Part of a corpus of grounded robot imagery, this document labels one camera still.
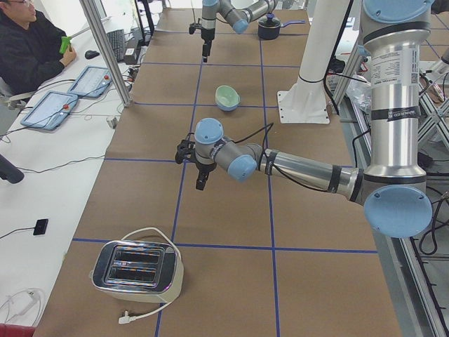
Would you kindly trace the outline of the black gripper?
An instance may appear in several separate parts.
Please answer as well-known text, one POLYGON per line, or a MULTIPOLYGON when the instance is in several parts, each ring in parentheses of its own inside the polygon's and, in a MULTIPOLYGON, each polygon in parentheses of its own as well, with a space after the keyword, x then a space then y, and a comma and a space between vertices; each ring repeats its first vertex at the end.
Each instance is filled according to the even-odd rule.
POLYGON ((215 29, 209 29, 203 27, 201 29, 201 38, 204 41, 204 44, 202 46, 202 58, 203 62, 208 62, 208 57, 210 57, 212 42, 215 38, 215 29))
POLYGON ((210 172, 215 170, 215 164, 202 164, 196 163, 196 168, 198 169, 198 177, 196 179, 196 189, 204 190, 209 177, 210 172))

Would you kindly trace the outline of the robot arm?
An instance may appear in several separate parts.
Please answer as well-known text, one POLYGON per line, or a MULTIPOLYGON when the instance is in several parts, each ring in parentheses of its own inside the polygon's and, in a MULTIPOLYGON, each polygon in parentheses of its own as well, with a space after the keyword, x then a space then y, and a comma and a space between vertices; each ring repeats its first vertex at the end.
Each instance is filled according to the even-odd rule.
POLYGON ((261 0, 249 5, 249 7, 237 9, 231 1, 202 1, 201 19, 196 26, 201 30, 201 38, 203 39, 203 62, 207 62, 210 56, 215 38, 217 15, 221 15, 234 32, 243 34, 250 22, 272 13, 277 3, 278 1, 261 0))
POLYGON ((420 44, 429 36, 430 1, 364 1, 363 46, 371 56, 371 160, 344 168, 259 145, 237 145, 214 118, 194 132, 192 161, 202 190, 209 173, 223 168, 242 182, 254 171, 281 176, 310 190, 338 193, 364 207, 370 226, 406 238, 430 223, 426 174, 417 163, 420 44))

